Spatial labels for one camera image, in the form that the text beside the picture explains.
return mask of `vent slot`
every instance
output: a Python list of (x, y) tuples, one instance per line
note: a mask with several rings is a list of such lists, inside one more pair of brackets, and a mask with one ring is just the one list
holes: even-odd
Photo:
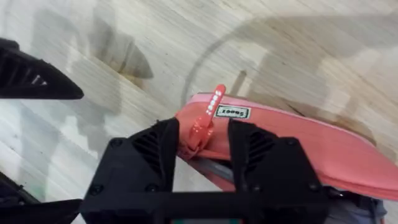
[(132, 142), (132, 145), (141, 153), (145, 161), (150, 165), (152, 170), (162, 177), (159, 158), (159, 142), (155, 132), (149, 132), (140, 136)]
[(42, 85), (47, 85), (47, 82), (32, 66), (17, 57), (11, 57), (5, 50), (0, 50), (0, 88)]
[(250, 135), (246, 175), (256, 169), (258, 163), (263, 160), (274, 144), (274, 136), (268, 133), (256, 131)]

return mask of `pink pouch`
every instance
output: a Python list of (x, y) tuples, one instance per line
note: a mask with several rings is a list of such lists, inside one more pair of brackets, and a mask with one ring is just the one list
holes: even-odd
[[(179, 156), (188, 163), (195, 156), (229, 160), (227, 127), (228, 120), (233, 118), (254, 123), (279, 137), (297, 138), (325, 185), (398, 200), (398, 167), (367, 139), (314, 119), (223, 96), (223, 85), (219, 85), (217, 91), (221, 94), (193, 96), (176, 114), (180, 121)], [(211, 172), (200, 171), (223, 190), (234, 190), (231, 182)]]

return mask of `black 3d-printed part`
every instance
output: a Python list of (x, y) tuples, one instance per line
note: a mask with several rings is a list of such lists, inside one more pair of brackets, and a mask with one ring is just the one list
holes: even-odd
[(0, 98), (77, 100), (83, 91), (60, 70), (0, 39)]
[[(323, 223), (326, 196), (317, 188), (319, 181), (298, 141), (278, 138), (239, 121), (230, 121), (228, 133), (233, 175), (241, 175), (235, 185), (243, 190), (171, 192), (178, 147), (178, 121), (173, 118), (129, 139), (111, 140), (82, 203), (81, 215), (87, 224), (166, 224), (217, 218), (247, 224)], [(297, 161), (275, 165), (286, 157)], [(275, 160), (275, 167), (267, 167), (270, 160)]]

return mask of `zipper pull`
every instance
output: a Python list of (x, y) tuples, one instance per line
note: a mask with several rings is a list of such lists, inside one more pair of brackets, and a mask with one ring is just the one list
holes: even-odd
[(189, 132), (187, 150), (180, 154), (184, 159), (191, 159), (198, 151), (202, 150), (209, 141), (213, 133), (213, 116), (225, 94), (225, 90), (226, 88), (224, 85), (217, 85), (206, 107), (206, 111), (195, 120)]

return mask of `white label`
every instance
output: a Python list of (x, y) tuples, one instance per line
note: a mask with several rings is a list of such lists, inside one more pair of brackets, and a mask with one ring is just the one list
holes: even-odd
[(248, 119), (250, 110), (251, 108), (243, 106), (218, 105), (214, 117)]

